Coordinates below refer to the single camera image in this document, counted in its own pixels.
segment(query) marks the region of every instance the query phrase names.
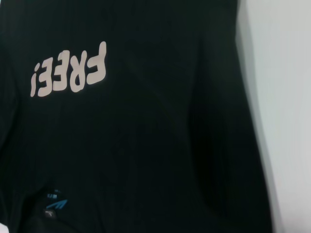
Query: fabric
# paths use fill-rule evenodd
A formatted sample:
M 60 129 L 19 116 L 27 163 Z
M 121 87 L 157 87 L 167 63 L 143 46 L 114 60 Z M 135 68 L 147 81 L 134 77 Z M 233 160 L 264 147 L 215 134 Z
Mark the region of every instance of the fabric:
M 2 0 L 10 233 L 269 233 L 236 0 Z

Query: blue logo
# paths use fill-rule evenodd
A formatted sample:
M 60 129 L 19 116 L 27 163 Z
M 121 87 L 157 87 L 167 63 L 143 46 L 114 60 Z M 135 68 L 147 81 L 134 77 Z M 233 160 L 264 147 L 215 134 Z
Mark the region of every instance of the blue logo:
M 49 209 L 55 206 L 55 209 L 61 210 L 63 209 L 64 205 L 66 205 L 66 203 L 67 203 L 67 200 L 61 200 L 59 202 L 53 203 L 52 205 L 48 205 L 46 208 Z
M 48 198 L 57 199 L 57 195 L 56 194 L 48 194 Z

